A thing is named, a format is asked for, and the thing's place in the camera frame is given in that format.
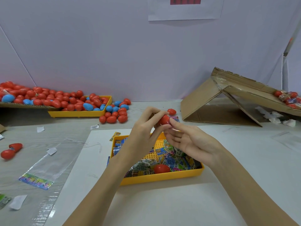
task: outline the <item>person's left hand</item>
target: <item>person's left hand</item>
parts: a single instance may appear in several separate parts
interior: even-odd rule
[[[159,135],[164,130],[171,128],[170,124],[156,125],[164,115],[168,114],[167,111],[159,110],[155,107],[147,107],[133,126],[128,139],[116,156],[119,156],[124,162],[128,162],[130,166],[146,156],[155,145]]]

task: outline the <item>person's right hand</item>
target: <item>person's right hand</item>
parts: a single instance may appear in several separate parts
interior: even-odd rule
[[[212,167],[225,151],[224,146],[212,136],[197,126],[188,126],[170,119],[174,129],[164,131],[166,140],[174,147],[179,148],[190,157]]]

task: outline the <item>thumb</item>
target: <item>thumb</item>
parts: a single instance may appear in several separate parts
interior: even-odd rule
[[[182,123],[179,123],[179,122],[175,121],[173,118],[170,118],[169,122],[170,122],[170,124],[172,125],[172,127],[174,129],[179,130],[181,132],[184,132],[184,133],[186,133],[189,136],[191,134],[193,134],[193,130],[191,129],[190,126],[182,124]]]
[[[159,135],[164,132],[165,130],[171,128],[170,124],[165,124],[165,125],[161,125],[158,128],[156,128],[152,135],[150,136],[150,140],[153,142],[156,142],[156,140],[158,139]]]

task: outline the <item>white mat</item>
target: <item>white mat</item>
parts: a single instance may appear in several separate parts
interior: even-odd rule
[[[259,127],[200,126],[217,138],[246,168],[265,192],[297,223],[301,223],[301,154],[271,136],[300,127],[271,123]],[[45,226],[61,226],[103,173],[114,132],[92,131]],[[104,225],[246,225],[212,171],[199,177],[124,186],[117,191]]]

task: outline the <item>forearm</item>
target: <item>forearm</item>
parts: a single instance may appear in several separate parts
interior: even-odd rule
[[[298,225],[226,149],[211,169],[248,225]]]
[[[63,226],[100,226],[111,205],[112,199],[128,171],[118,155],[111,158],[95,186],[77,206]]]

